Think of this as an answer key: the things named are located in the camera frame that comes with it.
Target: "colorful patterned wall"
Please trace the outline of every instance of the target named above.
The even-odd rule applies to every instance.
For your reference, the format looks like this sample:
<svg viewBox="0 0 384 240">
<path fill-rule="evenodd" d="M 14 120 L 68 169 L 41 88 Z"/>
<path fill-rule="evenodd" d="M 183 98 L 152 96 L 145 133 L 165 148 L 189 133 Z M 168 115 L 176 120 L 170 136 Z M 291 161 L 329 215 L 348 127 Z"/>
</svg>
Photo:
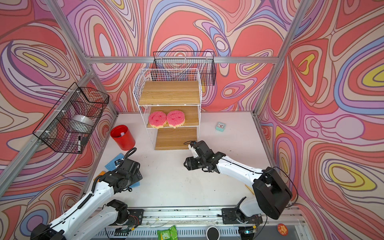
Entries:
<svg viewBox="0 0 384 240">
<path fill-rule="evenodd" d="M 1 174 L 84 69 L 44 0 L 0 1 L 0 23 Z M 81 155 L 38 149 L 0 198 L 0 240 L 29 239 L 75 203 L 111 121 L 106 109 Z"/>
<path fill-rule="evenodd" d="M 90 56 L 152 56 L 153 51 L 213 50 L 216 56 L 277 56 L 298 2 L 85 0 L 61 2 Z M 145 64 L 95 64 L 119 112 L 137 111 L 134 80 Z M 219 64 L 203 89 L 206 111 L 251 111 L 271 65 Z"/>
<path fill-rule="evenodd" d="M 109 93 L 118 112 L 138 111 L 132 90 L 143 68 L 150 64 L 98 63 L 96 74 Z M 215 86 L 203 86 L 203 111 L 252 111 L 272 64 L 228 64 L 227 76 L 217 73 Z"/>
<path fill-rule="evenodd" d="M 0 3 L 0 22 L 1 173 L 84 70 L 40 1 Z"/>
<path fill-rule="evenodd" d="M 90 56 L 214 50 L 218 56 L 276 56 L 296 1 L 60 1 Z"/>
<path fill-rule="evenodd" d="M 314 2 L 259 120 L 315 239 L 384 239 L 384 1 Z"/>
</svg>

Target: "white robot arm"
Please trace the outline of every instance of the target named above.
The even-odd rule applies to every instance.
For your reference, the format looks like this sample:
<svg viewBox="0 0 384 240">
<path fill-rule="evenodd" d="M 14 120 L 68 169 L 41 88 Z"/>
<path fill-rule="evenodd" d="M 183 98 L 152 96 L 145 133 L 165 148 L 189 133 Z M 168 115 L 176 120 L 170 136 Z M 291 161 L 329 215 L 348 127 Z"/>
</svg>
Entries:
<svg viewBox="0 0 384 240">
<path fill-rule="evenodd" d="M 92 189 L 68 211 L 48 225 L 36 226 L 30 239 L 89 240 L 110 224 L 126 224 L 129 217 L 127 204 L 118 200 L 110 201 L 97 215 L 87 219 L 103 202 L 118 192 L 132 191 L 130 186 L 142 179 L 140 164 L 128 159 L 135 151 L 133 148 L 127 152 L 115 170 L 96 177 Z"/>
<path fill-rule="evenodd" d="M 222 173 L 253 188 L 255 197 L 243 198 L 235 208 L 240 223 L 262 213 L 278 219 L 292 198 L 291 191 L 273 168 L 263 170 L 244 165 L 222 152 L 214 153 L 204 141 L 191 142 L 188 148 L 193 155 L 184 162 L 188 170 L 201 168 L 204 172 Z"/>
</svg>

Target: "red bucket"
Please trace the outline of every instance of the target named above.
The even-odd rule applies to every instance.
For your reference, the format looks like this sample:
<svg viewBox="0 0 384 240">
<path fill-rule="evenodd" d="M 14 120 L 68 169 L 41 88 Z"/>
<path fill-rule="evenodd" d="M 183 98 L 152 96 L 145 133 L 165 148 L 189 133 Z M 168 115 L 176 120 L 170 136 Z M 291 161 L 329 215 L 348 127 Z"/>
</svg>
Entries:
<svg viewBox="0 0 384 240">
<path fill-rule="evenodd" d="M 128 127 L 125 125 L 119 125 L 114 127 L 111 131 L 111 137 L 124 151 L 130 150 L 135 146 L 136 143 Z"/>
</svg>

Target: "wire mesh basket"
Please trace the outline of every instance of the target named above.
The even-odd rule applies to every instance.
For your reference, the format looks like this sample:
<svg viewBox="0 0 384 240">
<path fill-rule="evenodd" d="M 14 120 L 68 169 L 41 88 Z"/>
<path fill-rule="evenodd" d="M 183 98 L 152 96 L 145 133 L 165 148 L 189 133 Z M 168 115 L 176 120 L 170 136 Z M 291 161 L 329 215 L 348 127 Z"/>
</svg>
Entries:
<svg viewBox="0 0 384 240">
<path fill-rule="evenodd" d="M 33 134 L 55 152 L 80 154 L 108 105 L 109 95 L 88 87 L 70 91 L 69 101 L 48 127 L 39 131 L 37 126 Z"/>
<path fill-rule="evenodd" d="M 155 51 L 153 69 L 197 68 L 200 72 L 201 85 L 214 86 L 216 65 L 213 51 Z M 162 81 L 164 76 L 152 75 L 153 81 Z"/>
</svg>

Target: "wooden shelf board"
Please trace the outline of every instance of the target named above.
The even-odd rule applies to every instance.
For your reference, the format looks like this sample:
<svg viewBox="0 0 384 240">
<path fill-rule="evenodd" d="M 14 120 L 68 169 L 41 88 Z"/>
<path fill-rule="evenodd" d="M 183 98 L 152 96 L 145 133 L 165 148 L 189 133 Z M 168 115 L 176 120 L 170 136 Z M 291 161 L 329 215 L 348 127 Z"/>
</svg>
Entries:
<svg viewBox="0 0 384 240">
<path fill-rule="evenodd" d="M 160 128 L 157 131 L 155 150 L 188 149 L 187 141 L 197 141 L 196 127 Z"/>
<path fill-rule="evenodd" d="M 197 106 L 153 106 L 151 113 L 156 111 L 163 111 L 168 114 L 170 111 L 180 110 L 185 114 L 185 123 L 181 127 L 194 127 L 199 125 L 199 112 Z"/>
<path fill-rule="evenodd" d="M 139 101 L 148 105 L 199 105 L 198 81 L 147 81 Z"/>
</svg>

